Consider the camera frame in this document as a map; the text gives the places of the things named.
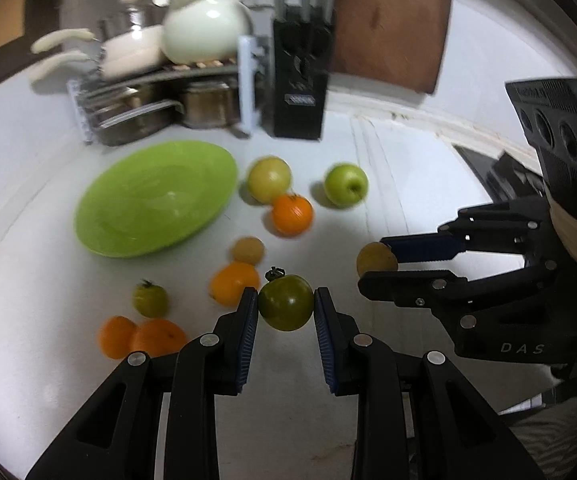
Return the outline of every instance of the green tomato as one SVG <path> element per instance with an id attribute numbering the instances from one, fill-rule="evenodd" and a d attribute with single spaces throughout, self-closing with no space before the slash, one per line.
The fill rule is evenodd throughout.
<path id="1" fill-rule="evenodd" d="M 269 282 L 260 290 L 258 309 L 271 327 L 290 332 L 311 319 L 315 297 L 305 279 L 284 274 L 283 269 L 276 267 L 266 273 Z"/>
<path id="2" fill-rule="evenodd" d="M 163 317 L 168 312 L 168 294 L 162 286 L 144 280 L 133 291 L 133 306 L 144 317 Z"/>

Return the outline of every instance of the orange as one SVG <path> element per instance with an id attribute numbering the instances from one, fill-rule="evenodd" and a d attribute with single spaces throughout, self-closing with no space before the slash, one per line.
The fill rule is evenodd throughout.
<path id="1" fill-rule="evenodd" d="M 251 264 L 233 262 L 213 276 L 209 294 L 223 306 L 237 306 L 247 286 L 260 288 L 257 270 Z"/>
<path id="2" fill-rule="evenodd" d="M 130 354 L 130 340 L 137 325 L 124 316 L 107 319 L 97 332 L 97 344 L 106 357 L 123 359 Z"/>
<path id="3" fill-rule="evenodd" d="M 184 330 L 168 319 L 156 318 L 137 327 L 130 342 L 130 351 L 141 350 L 150 357 L 179 352 L 188 342 Z"/>
<path id="4" fill-rule="evenodd" d="M 284 236 L 296 236 L 313 223 L 313 206 L 303 196 L 282 195 L 273 202 L 273 225 Z"/>

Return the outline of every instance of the green plate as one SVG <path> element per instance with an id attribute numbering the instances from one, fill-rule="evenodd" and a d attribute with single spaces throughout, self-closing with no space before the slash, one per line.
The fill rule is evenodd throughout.
<path id="1" fill-rule="evenodd" d="M 208 142 L 165 142 L 127 156 L 91 184 L 75 213 L 75 233 L 112 258 L 152 253 L 189 237 L 226 205 L 237 165 Z"/>

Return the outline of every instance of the pot handle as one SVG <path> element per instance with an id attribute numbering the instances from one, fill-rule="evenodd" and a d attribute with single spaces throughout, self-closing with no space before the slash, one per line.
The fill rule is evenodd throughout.
<path id="1" fill-rule="evenodd" d="M 88 28 L 62 28 L 61 30 L 54 30 L 35 41 L 30 46 L 30 51 L 33 54 L 46 52 L 54 46 L 65 42 L 65 40 L 70 39 L 92 41 L 95 39 L 95 34 Z"/>
<path id="2" fill-rule="evenodd" d="M 30 80 L 31 83 L 35 83 L 40 79 L 44 79 L 59 66 L 72 61 L 94 61 L 94 59 L 76 48 L 73 50 L 67 50 L 66 52 L 61 52 L 60 54 L 47 57 L 35 65 L 32 72 L 28 74 L 28 80 Z"/>
<path id="3" fill-rule="evenodd" d="M 124 112 L 123 114 L 111 117 L 110 119 L 106 119 L 103 123 L 100 124 L 99 129 L 104 130 L 105 128 L 110 128 L 111 126 L 115 126 L 116 124 L 120 124 L 125 121 L 135 119 L 136 117 L 171 107 L 175 107 L 177 111 L 179 111 L 180 113 L 182 113 L 184 110 L 182 103 L 180 103 L 179 101 L 175 101 L 173 99 L 164 99 L 156 103 L 150 103 L 147 105 L 140 106 L 139 108 L 134 108 L 134 110 L 129 110 L 127 112 Z"/>

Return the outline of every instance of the tomato stem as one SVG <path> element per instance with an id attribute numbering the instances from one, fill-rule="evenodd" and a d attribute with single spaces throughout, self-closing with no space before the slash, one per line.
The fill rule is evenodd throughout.
<path id="1" fill-rule="evenodd" d="M 266 278 L 269 282 L 272 282 L 278 278 L 282 278 L 283 276 L 286 276 L 286 270 L 280 269 L 279 267 L 271 267 L 270 270 L 264 274 L 264 278 Z"/>

